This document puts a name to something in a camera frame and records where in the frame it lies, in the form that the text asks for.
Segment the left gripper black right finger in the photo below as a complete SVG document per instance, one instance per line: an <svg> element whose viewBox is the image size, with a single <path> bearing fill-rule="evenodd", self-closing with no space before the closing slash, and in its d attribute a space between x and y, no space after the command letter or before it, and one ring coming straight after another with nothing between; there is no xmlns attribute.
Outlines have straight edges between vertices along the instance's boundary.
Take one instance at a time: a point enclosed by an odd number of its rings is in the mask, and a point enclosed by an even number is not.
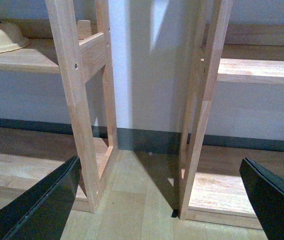
<svg viewBox="0 0 284 240"><path fill-rule="evenodd" d="M244 158L240 176L251 206L269 240L284 240L284 179Z"/></svg>

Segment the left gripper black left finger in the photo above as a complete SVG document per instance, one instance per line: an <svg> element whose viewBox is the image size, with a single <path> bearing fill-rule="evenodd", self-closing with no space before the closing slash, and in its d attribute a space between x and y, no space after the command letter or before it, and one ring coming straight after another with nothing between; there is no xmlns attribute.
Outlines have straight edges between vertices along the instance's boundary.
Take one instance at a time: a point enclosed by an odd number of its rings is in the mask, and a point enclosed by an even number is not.
<svg viewBox="0 0 284 240"><path fill-rule="evenodd" d="M73 156L0 209L0 240L59 240L74 204L81 163Z"/></svg>

